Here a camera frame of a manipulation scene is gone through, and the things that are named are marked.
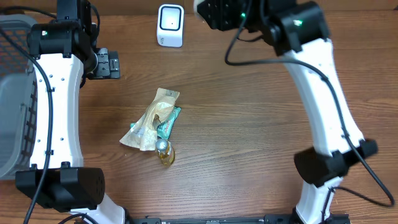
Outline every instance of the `silver cap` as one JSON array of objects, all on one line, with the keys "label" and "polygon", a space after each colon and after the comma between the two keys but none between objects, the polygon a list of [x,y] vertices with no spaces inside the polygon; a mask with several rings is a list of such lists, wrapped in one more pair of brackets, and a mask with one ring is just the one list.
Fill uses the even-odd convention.
[{"label": "silver cap", "polygon": [[167,150],[167,146],[169,145],[169,143],[167,142],[167,140],[165,139],[159,139],[156,141],[156,149],[162,152],[165,152]]}]

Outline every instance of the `green indicator light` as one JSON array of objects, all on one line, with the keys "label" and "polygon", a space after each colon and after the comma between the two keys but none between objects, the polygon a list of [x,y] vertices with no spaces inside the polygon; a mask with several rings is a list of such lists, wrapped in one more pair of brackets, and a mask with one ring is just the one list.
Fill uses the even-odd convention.
[{"label": "green indicator light", "polygon": [[294,25],[296,25],[296,26],[301,26],[302,24],[303,24],[303,21],[302,20],[293,20],[293,23],[294,23]]}]

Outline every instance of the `wooden table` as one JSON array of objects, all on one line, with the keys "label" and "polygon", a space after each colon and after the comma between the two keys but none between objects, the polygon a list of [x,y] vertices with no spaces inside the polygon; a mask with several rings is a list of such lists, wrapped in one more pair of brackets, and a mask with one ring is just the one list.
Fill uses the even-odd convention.
[{"label": "wooden table", "polygon": [[[377,139],[371,167],[398,197],[398,14],[328,12],[340,81],[364,135]],[[104,16],[98,46],[117,50],[120,80],[88,81],[80,92],[79,132],[85,166],[105,173],[106,193],[134,217],[254,217],[290,213],[302,179],[293,155],[312,145],[298,91],[282,65],[230,67],[234,34],[185,18],[183,47],[159,47],[156,16]],[[263,42],[239,42],[232,60],[273,58]],[[175,164],[119,140],[158,87],[181,93],[171,141]],[[342,184],[387,201],[362,165]],[[30,199],[0,182],[0,223],[22,223]],[[398,209],[338,192],[331,208],[352,223],[397,223]],[[57,223],[67,214],[37,206],[30,223]]]}]

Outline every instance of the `dark blue square outline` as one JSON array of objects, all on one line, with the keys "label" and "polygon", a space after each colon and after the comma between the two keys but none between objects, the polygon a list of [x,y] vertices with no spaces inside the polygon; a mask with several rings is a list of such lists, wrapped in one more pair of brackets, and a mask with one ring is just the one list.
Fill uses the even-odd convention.
[{"label": "dark blue square outline", "polygon": [[[178,9],[180,11],[180,16],[179,16],[179,21],[178,21],[178,28],[177,29],[163,29],[162,27],[162,16],[163,16],[163,9],[164,8],[169,8],[169,9]],[[177,31],[181,28],[181,9],[179,7],[175,6],[163,6],[162,9],[160,10],[160,21],[159,21],[159,26],[162,30],[171,30],[171,31]]]}]

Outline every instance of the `teal wrapper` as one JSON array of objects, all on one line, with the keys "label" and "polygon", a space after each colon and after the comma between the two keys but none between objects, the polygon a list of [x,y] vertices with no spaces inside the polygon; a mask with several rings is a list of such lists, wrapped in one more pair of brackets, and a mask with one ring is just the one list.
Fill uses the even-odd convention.
[{"label": "teal wrapper", "polygon": [[[172,113],[170,114],[169,118],[167,118],[163,123],[161,123],[157,127],[157,136],[162,139],[169,139],[174,121],[177,119],[178,115],[180,114],[181,108],[178,106],[174,106]],[[130,124],[130,128],[134,127],[135,123]]]}]

